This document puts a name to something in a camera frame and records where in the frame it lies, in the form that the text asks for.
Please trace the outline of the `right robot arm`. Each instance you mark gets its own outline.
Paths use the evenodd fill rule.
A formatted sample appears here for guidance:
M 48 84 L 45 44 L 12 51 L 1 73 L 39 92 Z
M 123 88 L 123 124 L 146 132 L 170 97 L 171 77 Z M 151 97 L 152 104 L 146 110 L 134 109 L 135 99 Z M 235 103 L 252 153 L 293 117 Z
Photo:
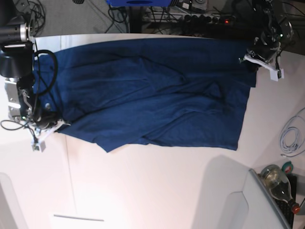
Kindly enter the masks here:
M 5 78 L 9 119 L 36 130 L 57 130 L 64 122 L 40 97 L 49 93 L 57 78 L 58 62 L 48 50 L 34 50 L 35 38 L 45 25 L 45 9 L 39 0 L 0 2 L 0 74 Z M 41 73 L 34 73 L 40 54 L 53 61 L 53 78 L 43 91 Z

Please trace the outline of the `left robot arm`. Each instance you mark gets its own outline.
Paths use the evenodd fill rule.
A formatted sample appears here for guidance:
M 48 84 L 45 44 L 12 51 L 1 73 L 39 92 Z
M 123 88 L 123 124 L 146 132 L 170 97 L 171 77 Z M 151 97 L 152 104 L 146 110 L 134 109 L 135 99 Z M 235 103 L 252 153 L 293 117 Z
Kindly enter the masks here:
M 285 16 L 280 0 L 253 0 L 252 8 L 262 32 L 255 37 L 253 45 L 247 48 L 244 57 L 239 59 L 240 63 L 251 72 L 274 63 L 275 71 L 279 74 L 279 57 L 283 51 L 281 43 L 291 42 L 292 25 Z

